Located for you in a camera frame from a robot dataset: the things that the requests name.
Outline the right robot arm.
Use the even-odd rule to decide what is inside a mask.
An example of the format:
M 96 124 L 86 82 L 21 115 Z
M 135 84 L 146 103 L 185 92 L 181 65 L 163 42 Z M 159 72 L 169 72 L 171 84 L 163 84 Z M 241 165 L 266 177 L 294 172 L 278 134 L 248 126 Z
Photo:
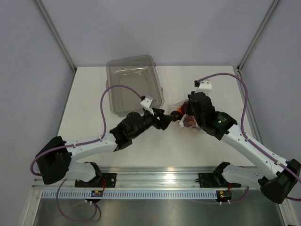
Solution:
M 287 160 L 266 148 L 243 131 L 242 125 L 225 112 L 216 111 L 210 97 L 203 92 L 188 96 L 189 115 L 208 135 L 228 144 L 252 162 L 257 169 L 247 169 L 228 162 L 221 163 L 214 183 L 225 186 L 236 183 L 256 188 L 270 201 L 282 204 L 300 181 L 301 164 Z

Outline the clear zip top bag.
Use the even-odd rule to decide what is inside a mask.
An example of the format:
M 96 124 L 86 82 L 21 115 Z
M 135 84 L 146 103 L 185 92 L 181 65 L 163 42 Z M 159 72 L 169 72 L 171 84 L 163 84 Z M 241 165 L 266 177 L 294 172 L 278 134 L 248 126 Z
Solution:
M 187 112 L 188 109 L 188 99 L 182 100 L 176 104 L 168 105 L 168 113 L 172 114 L 172 112 L 175 112 L 174 114 L 177 117 L 176 123 L 179 124 L 180 127 L 195 130 L 195 131 L 201 131 L 201 128 L 196 123 L 196 120 L 194 116 L 188 115 Z

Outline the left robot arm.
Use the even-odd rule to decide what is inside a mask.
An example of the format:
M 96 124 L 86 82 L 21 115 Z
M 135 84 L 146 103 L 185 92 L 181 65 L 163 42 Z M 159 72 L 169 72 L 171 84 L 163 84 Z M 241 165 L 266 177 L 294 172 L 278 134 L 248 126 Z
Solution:
M 95 162 L 79 162 L 80 159 L 99 154 L 112 153 L 127 148 L 150 127 L 166 130 L 171 122 L 179 120 L 180 113 L 171 115 L 154 108 L 144 114 L 129 113 L 104 137 L 93 137 L 81 141 L 64 141 L 61 136 L 52 138 L 35 156 L 33 164 L 38 166 L 37 176 L 44 184 L 51 185 L 62 179 L 74 179 L 97 187 L 102 181 L 102 172 Z

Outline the left aluminium frame post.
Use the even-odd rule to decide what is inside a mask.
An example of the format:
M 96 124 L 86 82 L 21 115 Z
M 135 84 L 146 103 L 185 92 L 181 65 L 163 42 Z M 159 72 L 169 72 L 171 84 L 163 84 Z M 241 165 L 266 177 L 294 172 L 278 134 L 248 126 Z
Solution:
M 73 74 L 76 73 L 77 67 L 71 58 L 62 38 L 59 35 L 59 32 L 57 31 L 55 24 L 48 13 L 48 10 L 46 9 L 44 3 L 42 0 L 33 0 L 33 3 L 36 5 L 38 11 L 41 13 L 43 20 L 45 21 L 50 33 L 52 34 L 53 38 L 55 39 L 63 57 L 65 58 L 66 62 L 68 63 L 70 69 L 72 70 Z

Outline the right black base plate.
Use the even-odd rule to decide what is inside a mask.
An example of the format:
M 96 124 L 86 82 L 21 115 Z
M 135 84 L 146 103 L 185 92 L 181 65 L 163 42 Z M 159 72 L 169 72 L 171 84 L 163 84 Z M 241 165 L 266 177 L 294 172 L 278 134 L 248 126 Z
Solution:
M 200 188 L 240 188 L 241 184 L 227 182 L 221 174 L 198 173 L 195 182 Z

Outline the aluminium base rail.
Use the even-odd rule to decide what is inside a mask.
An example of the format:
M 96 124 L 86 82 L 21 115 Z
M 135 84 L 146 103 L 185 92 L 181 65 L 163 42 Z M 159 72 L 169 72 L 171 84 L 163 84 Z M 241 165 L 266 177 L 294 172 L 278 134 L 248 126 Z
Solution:
M 198 173 L 212 173 L 215 167 L 103 167 L 102 173 L 116 173 L 116 185 L 111 189 L 167 190 L 199 189 Z M 75 187 L 75 179 L 64 182 L 63 188 Z

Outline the right aluminium frame post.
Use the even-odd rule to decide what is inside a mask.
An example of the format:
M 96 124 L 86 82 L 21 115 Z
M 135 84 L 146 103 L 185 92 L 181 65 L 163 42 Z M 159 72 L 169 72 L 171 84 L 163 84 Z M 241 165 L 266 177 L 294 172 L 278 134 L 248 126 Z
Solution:
M 276 12 L 278 6 L 280 5 L 282 1 L 281 0 L 273 0 L 270 4 L 267 12 L 265 13 L 263 19 L 261 20 L 260 25 L 258 26 L 254 36 L 251 39 L 251 42 L 249 43 L 242 59 L 240 60 L 239 64 L 237 65 L 237 72 L 241 73 L 242 69 L 246 65 L 248 59 L 252 55 L 252 52 L 254 51 L 255 47 L 257 46 L 257 43 L 259 42 L 261 36 L 263 35 L 264 31 L 268 27 L 268 24 L 270 20 L 272 19 L 274 13 Z

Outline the fake dark red apple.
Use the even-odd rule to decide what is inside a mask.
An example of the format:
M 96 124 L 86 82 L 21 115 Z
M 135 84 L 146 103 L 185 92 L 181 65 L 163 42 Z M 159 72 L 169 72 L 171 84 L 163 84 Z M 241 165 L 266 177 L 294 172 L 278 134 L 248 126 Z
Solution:
M 183 125 L 187 128 L 194 128 L 196 126 L 196 121 L 194 116 L 192 115 L 184 115 L 183 117 Z

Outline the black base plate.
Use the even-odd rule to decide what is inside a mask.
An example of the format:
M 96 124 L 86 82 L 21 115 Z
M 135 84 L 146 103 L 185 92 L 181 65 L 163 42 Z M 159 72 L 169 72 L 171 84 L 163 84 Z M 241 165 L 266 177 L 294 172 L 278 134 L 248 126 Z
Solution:
M 198 173 L 195 182 L 200 188 L 240 188 L 241 184 L 227 182 L 221 174 Z
M 115 188 L 117 174 L 116 173 L 102 173 L 102 177 L 95 177 L 94 179 L 84 182 L 81 180 L 75 181 L 77 188 Z

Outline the aluminium frame post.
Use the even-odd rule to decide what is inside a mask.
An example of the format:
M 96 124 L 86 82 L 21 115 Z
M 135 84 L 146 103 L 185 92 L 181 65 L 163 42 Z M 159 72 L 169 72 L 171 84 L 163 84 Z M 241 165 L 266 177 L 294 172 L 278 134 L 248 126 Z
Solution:
M 68 63 L 70 69 L 72 70 L 73 74 L 76 73 L 77 67 L 71 58 L 62 38 L 59 35 L 59 32 L 57 31 L 55 24 L 48 13 L 48 10 L 46 9 L 44 3 L 42 0 L 33 0 L 33 3 L 36 5 L 38 11 L 41 13 L 43 20 L 45 21 L 50 33 L 52 34 L 53 38 L 55 39 L 63 57 L 65 58 L 66 62 Z
M 260 25 L 258 26 L 254 36 L 251 39 L 251 42 L 249 43 L 242 59 L 240 60 L 239 64 L 237 65 L 237 72 L 241 73 L 242 69 L 246 65 L 248 59 L 252 55 L 252 52 L 254 51 L 255 47 L 257 46 L 257 43 L 259 42 L 261 36 L 263 35 L 264 31 L 268 27 L 268 24 L 270 20 L 272 19 L 274 13 L 276 12 L 278 6 L 280 5 L 282 1 L 281 0 L 273 0 L 270 4 L 267 12 L 265 13 L 263 19 L 261 20 Z

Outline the grey transparent plastic container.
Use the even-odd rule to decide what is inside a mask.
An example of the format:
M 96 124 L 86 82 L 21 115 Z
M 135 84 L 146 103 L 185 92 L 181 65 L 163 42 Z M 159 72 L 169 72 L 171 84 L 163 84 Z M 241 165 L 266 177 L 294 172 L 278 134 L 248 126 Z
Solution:
M 135 90 L 141 96 L 154 99 L 154 107 L 164 104 L 163 88 L 160 85 L 156 65 L 149 55 L 111 60 L 106 64 L 107 87 L 120 85 L 109 90 L 110 110 L 117 116 L 129 112 L 142 113 L 138 96 L 121 86 Z

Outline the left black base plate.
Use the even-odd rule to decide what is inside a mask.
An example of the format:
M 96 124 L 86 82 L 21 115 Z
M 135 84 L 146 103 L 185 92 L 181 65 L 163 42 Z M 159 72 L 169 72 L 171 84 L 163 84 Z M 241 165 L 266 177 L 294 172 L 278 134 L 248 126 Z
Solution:
M 77 188 L 115 188 L 117 174 L 116 173 L 102 173 L 102 177 L 95 177 L 94 179 L 84 182 L 81 180 L 75 181 Z

